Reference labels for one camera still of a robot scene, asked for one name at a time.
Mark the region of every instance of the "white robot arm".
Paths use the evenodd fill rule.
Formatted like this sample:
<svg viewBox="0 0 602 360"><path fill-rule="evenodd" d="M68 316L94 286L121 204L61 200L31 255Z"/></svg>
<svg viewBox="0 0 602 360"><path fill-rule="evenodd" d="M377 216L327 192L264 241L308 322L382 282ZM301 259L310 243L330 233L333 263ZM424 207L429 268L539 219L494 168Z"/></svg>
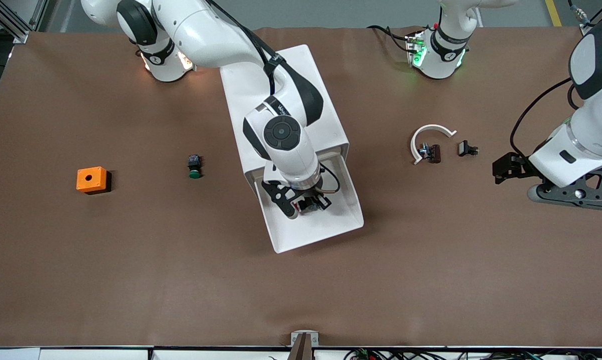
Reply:
<svg viewBox="0 0 602 360"><path fill-rule="evenodd" d="M444 79L461 66L465 46L477 26L474 8L502 8L518 0L438 0L441 14L438 27L427 28L410 39L412 66L425 76Z"/></svg>
<svg viewBox="0 0 602 360"><path fill-rule="evenodd" d="M253 32L222 20L211 4L218 6L211 0L120 0L116 11L120 27L139 45L159 80L161 74L177 80L184 73L180 62L170 62L174 48L199 66L250 62L273 77L276 91L243 122L246 139L267 160L262 186L291 219L308 208L328 207L331 202L324 194L331 191L321 188L326 169L305 131L321 117L321 94ZM110 16L103 18L111 21Z"/></svg>
<svg viewBox="0 0 602 360"><path fill-rule="evenodd" d="M511 177L541 177L543 184L528 192L533 201L602 210L602 21L576 45L569 69L583 107L557 127L529 161L509 153L493 164L493 173L497 184ZM599 182L591 188L586 180L593 176Z"/></svg>

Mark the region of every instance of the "orange box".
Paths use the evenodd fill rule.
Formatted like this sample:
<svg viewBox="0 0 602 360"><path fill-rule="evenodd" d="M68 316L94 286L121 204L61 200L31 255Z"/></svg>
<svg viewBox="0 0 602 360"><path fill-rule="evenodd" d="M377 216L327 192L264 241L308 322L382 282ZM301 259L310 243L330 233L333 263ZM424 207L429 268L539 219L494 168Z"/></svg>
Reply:
<svg viewBox="0 0 602 360"><path fill-rule="evenodd" d="M112 174L102 166L82 168L76 175L76 189L89 195L111 191Z"/></svg>

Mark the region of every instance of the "brown table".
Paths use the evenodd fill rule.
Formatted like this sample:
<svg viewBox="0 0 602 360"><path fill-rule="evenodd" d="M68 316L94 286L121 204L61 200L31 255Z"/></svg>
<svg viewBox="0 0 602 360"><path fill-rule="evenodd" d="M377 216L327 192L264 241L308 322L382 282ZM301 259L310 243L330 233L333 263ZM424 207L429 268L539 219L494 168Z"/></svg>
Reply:
<svg viewBox="0 0 602 360"><path fill-rule="evenodd" d="M602 212L493 184L520 112L567 75L577 28L478 29L430 80L369 29L262 29L307 43L351 141L360 230L275 254L241 173L216 69L153 80L122 34L31 34L0 86L0 346L602 346ZM569 116L525 119L529 153ZM411 134L454 139L412 164ZM457 157L456 143L479 146ZM204 155L206 176L187 177ZM115 191L74 189L103 166Z"/></svg>

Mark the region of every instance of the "yellow stripe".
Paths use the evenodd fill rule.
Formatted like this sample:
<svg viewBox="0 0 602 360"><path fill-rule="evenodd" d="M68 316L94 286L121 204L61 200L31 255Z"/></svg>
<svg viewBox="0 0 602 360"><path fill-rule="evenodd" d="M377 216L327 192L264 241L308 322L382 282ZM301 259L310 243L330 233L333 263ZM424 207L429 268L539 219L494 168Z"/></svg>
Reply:
<svg viewBox="0 0 602 360"><path fill-rule="evenodd" d="M554 6L554 0L545 0L545 6L547 12L550 13L550 19L552 19L552 25L554 27L561 27L561 19L559 19L559 13L556 12L556 6Z"/></svg>

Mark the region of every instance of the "circular control pad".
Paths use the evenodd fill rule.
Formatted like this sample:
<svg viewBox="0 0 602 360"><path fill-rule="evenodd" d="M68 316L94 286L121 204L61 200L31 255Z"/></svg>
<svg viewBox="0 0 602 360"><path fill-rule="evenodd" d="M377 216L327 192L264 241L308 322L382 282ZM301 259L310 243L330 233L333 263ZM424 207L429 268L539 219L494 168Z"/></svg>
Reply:
<svg viewBox="0 0 602 360"><path fill-rule="evenodd" d="M279 115L268 121L263 136L272 148L289 151L296 148L301 139L301 126L293 117Z"/></svg>

